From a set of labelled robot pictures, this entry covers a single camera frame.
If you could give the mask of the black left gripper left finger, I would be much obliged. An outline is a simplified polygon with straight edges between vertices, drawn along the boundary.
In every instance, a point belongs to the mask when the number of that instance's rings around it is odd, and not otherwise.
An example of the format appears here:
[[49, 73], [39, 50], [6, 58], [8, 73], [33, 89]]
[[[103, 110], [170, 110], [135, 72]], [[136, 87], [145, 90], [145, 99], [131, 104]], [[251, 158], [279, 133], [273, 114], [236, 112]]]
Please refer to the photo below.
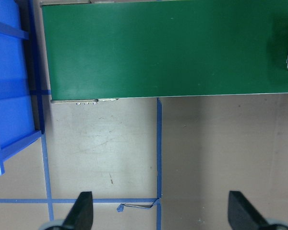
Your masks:
[[92, 192], [81, 192], [62, 223], [64, 230], [90, 230], [93, 225]]

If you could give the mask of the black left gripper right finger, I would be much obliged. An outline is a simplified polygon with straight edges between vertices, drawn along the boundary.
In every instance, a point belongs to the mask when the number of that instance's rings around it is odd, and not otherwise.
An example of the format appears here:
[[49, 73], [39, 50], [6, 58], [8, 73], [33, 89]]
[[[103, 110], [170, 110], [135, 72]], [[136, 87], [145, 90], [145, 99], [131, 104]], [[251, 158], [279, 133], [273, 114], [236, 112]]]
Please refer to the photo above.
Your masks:
[[232, 230], [275, 230], [240, 191], [228, 195], [228, 222]]

